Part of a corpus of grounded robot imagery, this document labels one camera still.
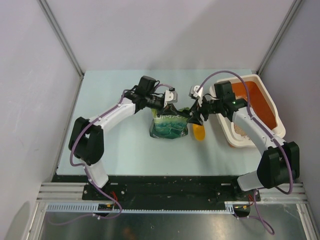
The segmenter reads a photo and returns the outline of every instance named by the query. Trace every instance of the light blue table surface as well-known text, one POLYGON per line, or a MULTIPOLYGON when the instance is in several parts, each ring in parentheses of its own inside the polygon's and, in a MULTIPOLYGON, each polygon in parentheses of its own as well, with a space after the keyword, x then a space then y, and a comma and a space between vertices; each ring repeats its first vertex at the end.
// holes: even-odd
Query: light blue table surface
MULTIPOLYGON (((218 69, 206 70, 112 70, 87 71, 67 133, 58 175, 84 175, 81 167, 69 163, 68 143, 78 117, 90 118, 112 107, 124 89, 131 89, 147 75, 170 84, 178 92, 178 108, 191 107, 194 100, 188 94, 190 87, 200 85, 218 69)), ((251 74, 249 69, 238 69, 239 75, 251 74)), ((213 77, 204 86, 205 91, 218 79, 229 78, 223 73, 213 77)), ((126 118, 104 136, 104 168, 111 175, 242 175, 257 169, 261 156, 256 148, 234 148, 228 145, 215 115, 205 126, 205 140, 199 142, 189 125, 188 136, 178 139, 156 139, 149 136, 152 114, 145 108, 126 118)))

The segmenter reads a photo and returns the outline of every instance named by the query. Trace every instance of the green bag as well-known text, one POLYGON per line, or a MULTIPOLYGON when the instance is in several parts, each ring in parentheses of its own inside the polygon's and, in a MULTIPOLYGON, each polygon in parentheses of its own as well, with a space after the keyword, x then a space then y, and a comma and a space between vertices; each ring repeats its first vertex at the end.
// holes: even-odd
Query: green bag
POLYGON ((153 120, 150 126, 150 137, 156 139, 176 139, 188 135, 187 118, 175 115, 157 116, 152 109, 153 120))

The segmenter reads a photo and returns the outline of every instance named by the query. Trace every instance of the yellow bottle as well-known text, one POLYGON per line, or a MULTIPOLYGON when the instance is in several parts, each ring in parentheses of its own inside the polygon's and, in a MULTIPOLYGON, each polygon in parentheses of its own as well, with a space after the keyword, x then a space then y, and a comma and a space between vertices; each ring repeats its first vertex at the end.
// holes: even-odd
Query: yellow bottle
POLYGON ((193 129, 193 135, 195 139, 197 139, 198 141, 203 141, 205 139, 205 136, 206 136, 205 126, 192 124, 192 129, 193 129))

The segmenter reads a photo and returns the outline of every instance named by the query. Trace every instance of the wall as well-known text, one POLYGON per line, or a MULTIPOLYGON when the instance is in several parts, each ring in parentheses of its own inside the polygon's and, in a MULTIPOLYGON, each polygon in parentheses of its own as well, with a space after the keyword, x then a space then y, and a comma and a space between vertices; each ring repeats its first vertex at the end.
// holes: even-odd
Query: wall
POLYGON ((36 0, 1 1, 0 33, 0 239, 18 240, 80 80, 36 0))
POLYGON ((300 170, 320 225, 320 1, 302 5, 262 74, 286 127, 287 141, 300 147, 300 170))
POLYGON ((86 70, 257 70, 293 0, 48 0, 86 70))

